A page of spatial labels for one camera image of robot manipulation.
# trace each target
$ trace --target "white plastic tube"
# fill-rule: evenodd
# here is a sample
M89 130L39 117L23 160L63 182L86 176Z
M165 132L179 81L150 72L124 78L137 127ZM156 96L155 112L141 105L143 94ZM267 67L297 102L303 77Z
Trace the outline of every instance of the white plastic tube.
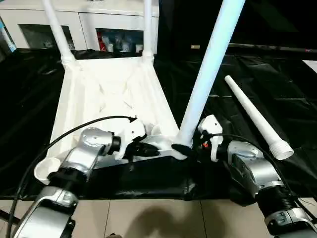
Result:
M62 63L67 63L75 60L75 57L71 53L68 42L64 35L63 29L58 22L54 7L50 0L42 0L46 16L49 20L49 24L54 34L58 49L60 51L60 58Z
M265 120L262 114L243 93L235 81L230 76L226 76L224 80L227 82L230 89L237 97L240 104L243 106L244 110L246 110L247 114L266 140L272 155L278 160L284 160L292 156L294 151L290 145L286 141L282 140L281 137L279 137L276 131L267 122L267 120Z
M175 143L190 146L245 0L223 0Z
M153 60L152 52L152 0L144 0L144 32L143 32L143 59Z

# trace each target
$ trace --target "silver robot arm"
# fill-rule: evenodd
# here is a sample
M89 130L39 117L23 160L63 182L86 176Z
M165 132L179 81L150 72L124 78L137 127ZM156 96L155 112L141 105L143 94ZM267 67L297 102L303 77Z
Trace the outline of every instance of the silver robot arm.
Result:
M222 144L222 136L204 138L203 135L222 133L221 125L210 115L202 120L198 131L202 133L203 146L210 147L211 160L217 162L216 151ZM310 217L297 205L275 167L257 147L234 140L227 146L222 145L220 150L224 147L227 147L224 163L232 179L258 203L271 235L276 238L317 238L317 229Z
M14 238L70 238L75 227L71 216L98 156L119 151L120 145L121 138L111 132L85 129L58 171L49 175L50 184L21 219Z

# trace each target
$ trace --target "wire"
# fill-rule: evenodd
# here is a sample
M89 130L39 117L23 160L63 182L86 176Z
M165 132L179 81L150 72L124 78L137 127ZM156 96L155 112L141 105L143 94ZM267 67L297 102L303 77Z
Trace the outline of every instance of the wire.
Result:
M11 209L10 209L10 216L8 219L8 226L7 226L7 230L6 230L6 238L10 238L11 237L11 229L12 229L12 225L13 225L13 219L14 219L14 212L15 212L15 208L16 205L18 203L20 194L21 194L21 190L23 188L23 184L28 176L28 174L32 171L32 168L35 167L37 165L38 162L40 162L42 160L42 157L45 155L45 153L48 151L48 149L50 149L53 145L55 145L57 142L59 142L60 140L62 140L64 137L66 137L67 135L73 133L74 131L77 131L85 126L91 125L93 123L102 121L102 120L108 120L108 119L118 119L118 118L123 118L123 119L129 119L130 121L135 120L135 118L131 118L131 117L127 117L127 116L110 116L110 117L103 117L103 118L99 118L99 119L95 119L92 121L89 121L87 123L84 123L82 125L79 125L71 130L69 130L68 132L64 133L63 135L61 135L60 137L58 137L57 139L55 139L53 142L51 142L47 147L44 148L44 150L39 153L37 155L37 157L32 161L32 163L28 166L28 168L26 169L26 171L24 172L22 179L20 180L20 183L18 185L18 189L16 191Z
M262 149L260 146L256 145L254 142L244 138L243 136L240 135L233 135L233 134L225 134L225 133L217 133L217 134L207 134L210 137L214 137L214 136L228 136L228 137L233 137L236 139L240 139L240 140L244 140L246 142L248 142L249 144L257 147L263 154L264 156L271 162L271 164L273 165L273 167L276 169L278 175L280 176L281 180L283 181L285 187L291 192L291 194L295 194L293 192L293 190L291 189L291 187L289 186L288 182L286 181L283 173L281 172L279 166L277 165L276 161L272 158L272 156L265 151L264 149ZM299 199L296 197L295 198L295 202L298 204L298 206L300 206L312 219L312 223L316 224L317 223L317 218L299 201Z

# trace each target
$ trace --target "floor tile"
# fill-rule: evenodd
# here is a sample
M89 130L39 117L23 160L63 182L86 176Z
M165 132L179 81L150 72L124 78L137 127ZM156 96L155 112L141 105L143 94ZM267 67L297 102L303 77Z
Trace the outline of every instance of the floor tile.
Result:
M313 198L300 198L302 204L317 217L317 202Z
M0 209L9 212L12 201L0 200ZM19 202L15 216L21 218L32 204ZM106 227L109 200L80 201L73 219L76 222L73 238L103 238ZM0 238L5 238L6 222L0 220Z
M17 218L22 218L22 216L24 215L24 213L26 213L26 211L29 209L31 204L32 204L32 201L19 201L15 209L15 216ZM1 210L9 212L11 205L12 205L11 200L0 200ZM0 220L0 238L5 238L6 225L7 225L7 222Z
M73 220L73 238L103 238L109 210L109 200L80 201Z
M230 200L202 201L207 238L269 238L257 204L241 207Z
M123 238L205 238L199 201L112 200L106 225Z

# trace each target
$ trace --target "black tarp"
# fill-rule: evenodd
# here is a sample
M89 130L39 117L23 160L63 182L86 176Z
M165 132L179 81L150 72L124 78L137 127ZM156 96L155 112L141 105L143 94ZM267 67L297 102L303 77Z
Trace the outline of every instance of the black tarp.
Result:
M77 59L118 56L91 50L74 54ZM0 199L12 198L25 168L49 142L64 74L59 57L51 50L17 50L0 63ZM317 74L301 61L307 57L316 58L312 54L227 52L203 115L215 114L224 132L242 135L267 149L223 80L230 74L293 147L295 155L279 164L300 196L317 193ZM178 125L200 64L201 59L155 59L155 70ZM33 199L41 187L31 177L24 199ZM221 163L208 158L161 158L135 163L134 170L129 165L95 170L83 198L228 198L231 187Z

